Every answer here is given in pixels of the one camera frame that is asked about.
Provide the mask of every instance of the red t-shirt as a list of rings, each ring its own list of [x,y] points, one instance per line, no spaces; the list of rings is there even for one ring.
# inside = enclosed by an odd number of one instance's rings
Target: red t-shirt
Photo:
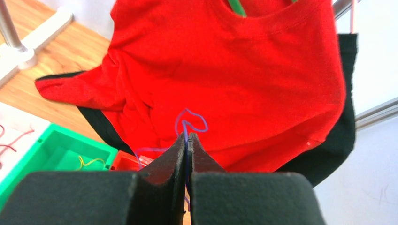
[[[343,109],[334,13],[330,0],[241,2],[247,17],[226,0],[117,0],[102,64],[36,86],[101,110],[132,150],[171,146],[188,108],[226,170],[275,171],[323,142]]]

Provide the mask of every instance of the yellow wire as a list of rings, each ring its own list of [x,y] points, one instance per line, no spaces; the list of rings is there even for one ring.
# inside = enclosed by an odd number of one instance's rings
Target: yellow wire
[[[88,166],[88,165],[90,165],[90,164],[92,164],[93,162],[96,162],[96,161],[101,161],[104,164],[104,166],[106,164],[105,161],[103,159],[101,159],[101,158],[95,158],[95,159],[93,159],[90,162],[85,164],[84,161],[83,161],[83,157],[82,156],[77,156],[77,157],[79,158],[79,161],[80,161],[80,167],[77,170],[81,170],[83,168],[83,166]]]

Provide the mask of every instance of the white base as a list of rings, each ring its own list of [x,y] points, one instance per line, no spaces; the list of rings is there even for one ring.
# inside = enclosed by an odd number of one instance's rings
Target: white base
[[[0,88],[19,70],[37,64],[37,52],[61,33],[71,22],[73,14],[59,8],[48,20],[28,34],[21,42],[23,48],[15,49],[6,44],[0,45]]]

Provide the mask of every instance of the green plastic bin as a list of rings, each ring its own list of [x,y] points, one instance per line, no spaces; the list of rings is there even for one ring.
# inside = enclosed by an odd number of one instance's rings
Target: green plastic bin
[[[106,144],[51,124],[0,183],[0,211],[17,184],[30,172],[77,170],[81,166],[79,156],[85,164],[96,158],[105,161],[105,166],[102,161],[95,161],[80,170],[108,170],[117,152]]]

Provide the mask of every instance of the white wall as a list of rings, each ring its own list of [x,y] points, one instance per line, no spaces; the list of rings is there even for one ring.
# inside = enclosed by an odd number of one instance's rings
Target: white wall
[[[358,5],[356,114],[398,97],[397,9],[395,0]],[[347,13],[338,31],[349,32],[349,24]],[[315,191],[329,225],[398,224],[398,117],[359,131],[352,154]]]
[[[398,117],[359,131],[354,152],[315,192],[329,225],[398,224]]]
[[[356,114],[398,97],[398,1],[362,0],[358,4],[359,53],[353,74]],[[337,21],[348,33],[350,13]]]
[[[66,7],[77,22],[111,39],[113,34],[113,20],[109,13],[115,0],[38,0],[47,6],[57,9]]]

